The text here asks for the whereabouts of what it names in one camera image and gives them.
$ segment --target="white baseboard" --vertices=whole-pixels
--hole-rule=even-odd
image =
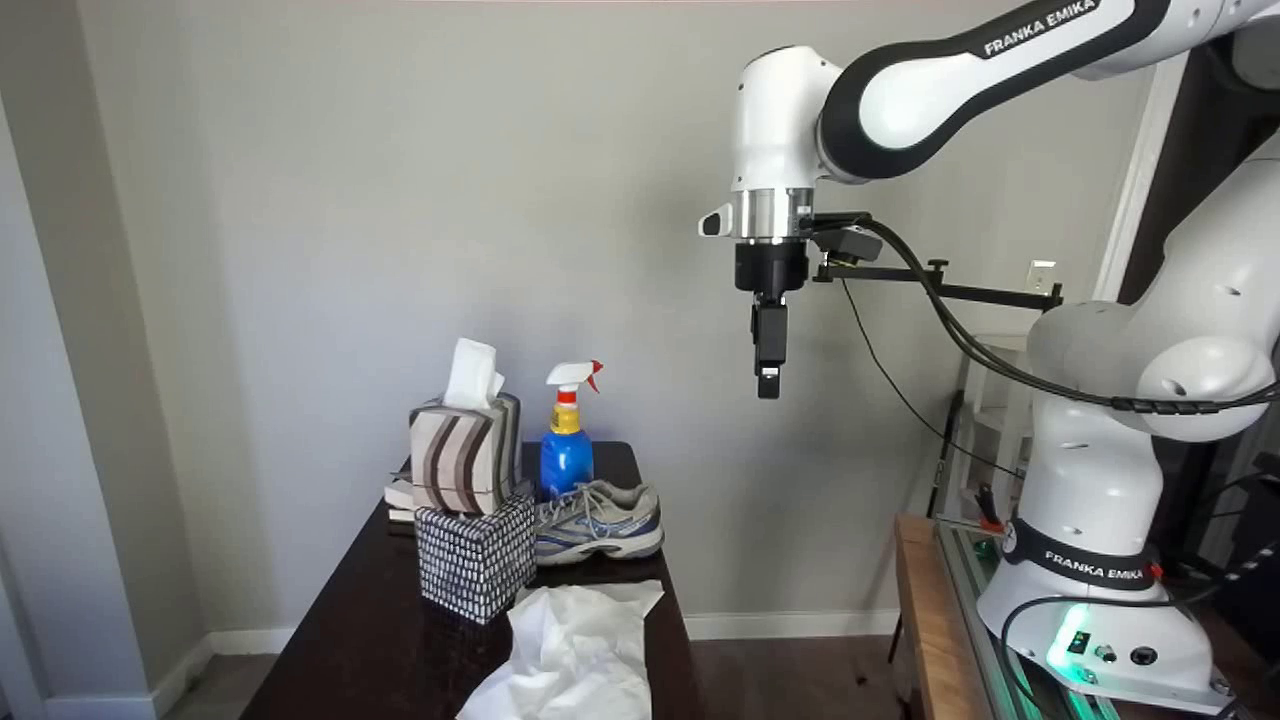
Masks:
[[[870,611],[688,611],[693,641],[890,636],[898,609]]]
[[[49,695],[45,720],[155,720],[153,695]]]
[[[280,658],[292,629],[247,629],[247,631],[212,631],[212,658]]]
[[[204,677],[210,660],[210,641],[202,641],[160,677],[160,686],[153,689],[155,717],[173,711],[187,695],[187,689]]]

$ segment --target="dark wooden table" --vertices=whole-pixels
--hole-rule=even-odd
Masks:
[[[598,444],[600,476],[639,483],[629,444]],[[634,584],[659,582],[664,600],[644,626],[644,665],[652,711],[664,720],[698,720],[698,679],[688,631],[670,575],[670,562],[587,562],[540,569],[536,584]],[[385,504],[368,516],[350,558],[292,631],[269,679],[246,717],[351,717],[351,720],[451,720],[473,689],[508,660],[513,626],[500,616],[476,629],[418,592],[418,550],[405,530],[385,520]]]

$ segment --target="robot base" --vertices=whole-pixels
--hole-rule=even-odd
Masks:
[[[1037,566],[999,566],[978,611],[999,641],[1010,611],[1041,595],[1163,600],[1163,590],[1099,592]],[[1037,606],[1012,622],[1010,650],[1084,695],[1202,717],[1233,705],[1204,629],[1182,609]]]

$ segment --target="cleaning supplies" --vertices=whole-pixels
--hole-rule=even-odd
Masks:
[[[600,359],[587,363],[558,363],[549,386],[558,390],[552,406],[552,430],[540,448],[540,490],[543,497],[569,497],[576,483],[598,476],[598,454],[585,431],[585,418],[576,409],[576,393],[585,386],[598,390],[598,377],[606,374]]]

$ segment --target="wall outlet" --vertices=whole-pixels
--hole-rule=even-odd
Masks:
[[[1057,260],[1032,260],[1028,267],[1028,291],[1049,297],[1057,284]]]

